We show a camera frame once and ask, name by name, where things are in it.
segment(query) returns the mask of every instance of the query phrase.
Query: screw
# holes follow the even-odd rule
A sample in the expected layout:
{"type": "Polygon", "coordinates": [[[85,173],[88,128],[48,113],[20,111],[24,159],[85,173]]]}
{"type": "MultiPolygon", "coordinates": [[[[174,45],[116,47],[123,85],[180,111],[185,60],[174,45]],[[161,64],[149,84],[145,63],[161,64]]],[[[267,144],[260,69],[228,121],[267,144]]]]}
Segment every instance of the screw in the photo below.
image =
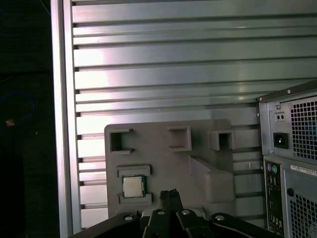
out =
{"type": "Polygon", "coordinates": [[[221,215],[218,215],[218,216],[216,216],[216,220],[217,220],[217,221],[223,221],[223,220],[224,220],[224,217],[221,216],[221,215]]]}
{"type": "Polygon", "coordinates": [[[131,221],[131,220],[133,220],[133,216],[126,216],[126,217],[124,217],[124,219],[126,221],[131,221]]]}
{"type": "Polygon", "coordinates": [[[190,214],[190,211],[184,210],[184,211],[182,211],[182,214],[183,214],[183,215],[188,215],[188,214],[190,214]]]}

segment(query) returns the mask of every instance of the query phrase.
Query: label sticker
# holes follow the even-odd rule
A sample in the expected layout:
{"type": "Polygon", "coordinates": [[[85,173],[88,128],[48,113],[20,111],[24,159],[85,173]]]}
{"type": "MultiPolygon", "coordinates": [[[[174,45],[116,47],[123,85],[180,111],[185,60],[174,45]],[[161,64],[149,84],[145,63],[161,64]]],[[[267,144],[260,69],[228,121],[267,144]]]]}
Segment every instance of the label sticker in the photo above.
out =
{"type": "Polygon", "coordinates": [[[295,166],[295,165],[291,165],[291,169],[292,170],[296,170],[298,172],[306,173],[308,175],[312,175],[312,176],[316,176],[317,177],[317,171],[315,171],[315,170],[309,170],[309,169],[305,169],[305,168],[298,167],[298,166],[295,166]]]}

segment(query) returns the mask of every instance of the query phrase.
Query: metal mesh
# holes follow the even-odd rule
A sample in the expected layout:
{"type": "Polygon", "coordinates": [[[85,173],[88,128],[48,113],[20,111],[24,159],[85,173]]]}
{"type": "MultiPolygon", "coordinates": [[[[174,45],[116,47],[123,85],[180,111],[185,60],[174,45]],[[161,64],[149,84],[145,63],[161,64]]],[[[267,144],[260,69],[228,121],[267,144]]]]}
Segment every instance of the metal mesh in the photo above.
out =
{"type": "Polygon", "coordinates": [[[294,153],[317,160],[317,101],[293,105],[291,119],[294,153]]]}
{"type": "Polygon", "coordinates": [[[317,204],[296,194],[290,205],[293,238],[317,238],[317,204]]]}

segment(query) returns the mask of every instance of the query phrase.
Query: dark background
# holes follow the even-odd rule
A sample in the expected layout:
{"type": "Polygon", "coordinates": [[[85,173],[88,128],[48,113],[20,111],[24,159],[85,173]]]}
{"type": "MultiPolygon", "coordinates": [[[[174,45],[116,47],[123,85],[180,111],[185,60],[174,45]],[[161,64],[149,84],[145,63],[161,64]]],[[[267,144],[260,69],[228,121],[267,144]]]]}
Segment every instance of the dark background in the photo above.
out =
{"type": "Polygon", "coordinates": [[[21,228],[19,237],[59,236],[52,67],[50,0],[1,0],[0,98],[22,92],[35,105],[24,121],[30,99],[0,99],[2,218],[13,217],[6,227],[21,228]],[[7,128],[8,119],[24,123],[7,128]]]}

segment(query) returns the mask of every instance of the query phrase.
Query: metal panel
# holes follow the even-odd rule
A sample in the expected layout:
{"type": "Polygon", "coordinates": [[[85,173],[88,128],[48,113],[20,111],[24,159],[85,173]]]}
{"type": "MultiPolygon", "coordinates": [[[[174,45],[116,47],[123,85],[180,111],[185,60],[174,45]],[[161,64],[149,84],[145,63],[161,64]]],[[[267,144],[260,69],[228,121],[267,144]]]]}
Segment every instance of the metal panel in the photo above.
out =
{"type": "Polygon", "coordinates": [[[80,187],[81,204],[107,203],[107,185],[80,187]]]}
{"type": "Polygon", "coordinates": [[[257,193],[263,191],[263,175],[239,175],[234,177],[236,194],[257,193]]]}
{"type": "Polygon", "coordinates": [[[259,147],[260,131],[256,130],[236,130],[235,131],[236,148],[259,147]]]}
{"type": "MultiPolygon", "coordinates": [[[[55,90],[67,92],[68,128],[56,129],[69,137],[74,233],[106,217],[80,194],[106,186],[106,125],[227,119],[242,176],[261,160],[255,97],[317,78],[316,1],[129,2],[64,1],[67,84],[55,90]]],[[[262,219],[258,187],[237,183],[238,215],[262,219]]]]}
{"type": "Polygon", "coordinates": [[[74,50],[74,66],[313,57],[315,43],[311,37],[82,49],[74,50]]]}
{"type": "Polygon", "coordinates": [[[242,107],[230,109],[207,109],[204,110],[177,110],[172,109],[171,112],[162,112],[162,109],[154,110],[154,112],[144,113],[125,113],[111,114],[89,114],[84,117],[77,118],[77,133],[94,134],[103,133],[104,128],[108,124],[120,124],[125,122],[143,123],[143,122],[159,122],[174,120],[199,120],[199,119],[228,119],[232,125],[254,125],[258,123],[257,108],[242,107]]]}
{"type": "Polygon", "coordinates": [[[264,198],[238,198],[236,199],[237,216],[257,216],[264,214],[264,198]]]}
{"type": "Polygon", "coordinates": [[[314,237],[317,228],[317,191],[311,188],[316,187],[316,177],[285,171],[285,181],[286,188],[295,191],[294,197],[287,196],[288,230],[291,237],[314,237]]]}
{"type": "Polygon", "coordinates": [[[88,228],[108,219],[107,208],[94,208],[81,210],[81,227],[88,228]]]}
{"type": "MultiPolygon", "coordinates": [[[[243,63],[80,71],[75,72],[75,84],[76,89],[175,85],[192,84],[195,77],[195,83],[239,82],[238,88],[243,92],[244,86],[249,85],[243,84],[243,81],[314,78],[317,74],[316,62],[316,59],[275,59],[243,63]]],[[[257,83],[270,85],[274,81],[257,83]]]]}
{"type": "Polygon", "coordinates": [[[196,1],[186,2],[155,2],[136,4],[87,5],[73,7],[73,21],[124,21],[124,20],[154,20],[171,18],[203,18],[224,16],[254,16],[254,15],[285,15],[315,13],[317,3],[313,0],[298,4],[296,0],[289,1],[285,7],[284,1],[266,0],[258,4],[250,1],[196,1]]]}

